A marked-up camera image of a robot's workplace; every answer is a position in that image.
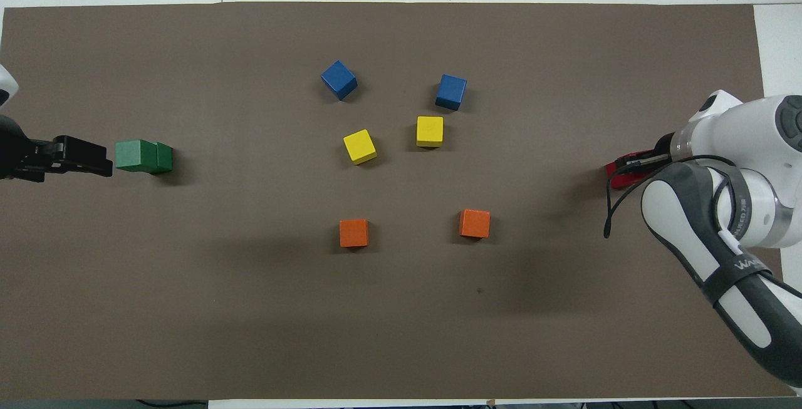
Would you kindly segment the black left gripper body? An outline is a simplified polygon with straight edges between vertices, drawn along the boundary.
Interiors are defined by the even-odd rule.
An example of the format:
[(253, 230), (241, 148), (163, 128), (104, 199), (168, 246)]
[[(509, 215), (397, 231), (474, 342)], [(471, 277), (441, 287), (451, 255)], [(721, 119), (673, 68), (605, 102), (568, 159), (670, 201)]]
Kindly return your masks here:
[(56, 143), (31, 140), (16, 121), (1, 117), (1, 178), (43, 182), (46, 173), (62, 174), (56, 165)]

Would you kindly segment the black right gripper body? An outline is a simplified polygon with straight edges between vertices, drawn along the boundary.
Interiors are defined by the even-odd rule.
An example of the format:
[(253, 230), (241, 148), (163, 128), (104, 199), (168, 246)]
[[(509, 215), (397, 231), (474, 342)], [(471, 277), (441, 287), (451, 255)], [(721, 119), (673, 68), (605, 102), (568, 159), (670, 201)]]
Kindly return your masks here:
[(672, 144), (674, 134), (665, 134), (654, 145), (654, 154), (659, 159), (655, 162), (656, 166), (664, 166), (672, 161)]

